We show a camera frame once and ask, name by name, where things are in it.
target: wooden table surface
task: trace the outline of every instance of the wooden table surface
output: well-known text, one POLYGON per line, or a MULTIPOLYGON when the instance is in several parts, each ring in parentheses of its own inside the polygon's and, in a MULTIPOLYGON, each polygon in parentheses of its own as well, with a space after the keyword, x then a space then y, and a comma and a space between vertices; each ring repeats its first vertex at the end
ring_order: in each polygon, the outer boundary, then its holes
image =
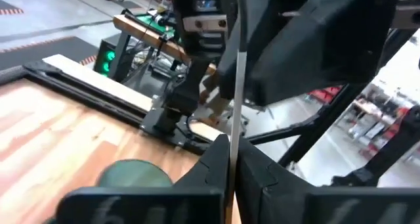
MULTIPOLYGON (((113 22, 117 29, 129 33, 129 35, 137 39, 141 39, 154 48, 158 48, 161 43, 159 40, 159 34, 151 30, 147 30, 144 26, 129 20, 123 14, 114 16, 113 22)), ((188 55, 184 52, 184 49, 171 41, 164 43, 161 50, 185 64, 190 63, 190 57, 188 57, 188 55)), ((214 64, 210 64, 207 68, 207 74, 213 74, 215 71, 216 66, 214 64)))
MULTIPOLYGON (((45 61, 65 70, 71 67, 73 75, 82 68, 60 55, 45 61)), ((117 91, 112 80, 90 72, 78 74, 84 79, 91 75, 90 84, 100 84, 103 80, 95 74, 114 88, 111 93, 117 91)), ((132 93, 133 102, 144 99, 140 93, 128 92, 122 89, 119 97, 132 93)), ((0 220, 4 224, 41 223, 54 213, 63 195, 94 185, 99 173, 116 160, 150 161, 176 181, 198 159, 26 79, 0 87, 0 119, 0 220)), ((208 127, 196 125, 192 128, 206 134, 208 127)), ((205 136, 216 136, 213 130, 205 136)), ((240 223, 237 207, 234 223, 240 223)))

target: metal rod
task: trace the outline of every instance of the metal rod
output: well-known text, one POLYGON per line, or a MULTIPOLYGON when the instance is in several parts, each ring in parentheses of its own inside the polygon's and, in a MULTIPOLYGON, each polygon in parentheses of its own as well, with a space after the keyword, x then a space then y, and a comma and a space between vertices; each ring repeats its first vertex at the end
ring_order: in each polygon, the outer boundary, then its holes
POLYGON ((233 201, 235 193, 236 162, 238 161, 239 139, 241 134, 241 114, 243 101, 243 87, 245 84, 245 67, 247 52, 238 51, 236 59, 236 80, 232 130, 230 133, 229 177, 228 177, 228 205, 226 206, 226 223, 232 222, 233 201))

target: green led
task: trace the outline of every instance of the green led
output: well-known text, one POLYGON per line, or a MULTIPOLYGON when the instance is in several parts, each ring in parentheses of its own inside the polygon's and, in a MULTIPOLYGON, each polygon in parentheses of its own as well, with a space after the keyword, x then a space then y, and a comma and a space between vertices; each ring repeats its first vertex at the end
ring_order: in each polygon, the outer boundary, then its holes
POLYGON ((106 60, 113 60, 116 57, 116 53, 114 51, 106 52, 106 60))
POLYGON ((104 64, 102 64, 102 69, 104 69, 105 72, 109 72, 110 71, 110 63, 105 62, 104 64))

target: concrete floor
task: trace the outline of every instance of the concrete floor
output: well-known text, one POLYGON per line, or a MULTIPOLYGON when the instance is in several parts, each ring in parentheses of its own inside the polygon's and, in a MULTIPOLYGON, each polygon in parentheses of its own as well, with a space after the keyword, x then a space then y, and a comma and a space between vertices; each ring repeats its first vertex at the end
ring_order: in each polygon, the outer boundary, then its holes
MULTIPOLYGON (((3 0, 24 10, 24 14, 0 15, 0 49, 18 47, 28 43, 74 35, 98 46, 100 40, 118 31, 113 27, 112 15, 122 7, 105 0, 3 0)), ((148 0, 130 0, 147 7, 148 0)), ((301 122, 316 113, 319 105, 306 102, 302 97, 288 99, 270 107, 268 112, 243 108, 251 120, 247 136, 301 122)), ((296 138, 287 138, 259 145, 273 160, 278 160, 296 138)), ((333 175, 345 175, 359 168, 366 160, 357 148, 337 128, 331 128, 299 162, 304 178, 314 185, 330 183, 333 175)), ((420 173, 407 164, 396 164, 380 182, 381 187, 420 187, 420 173)))

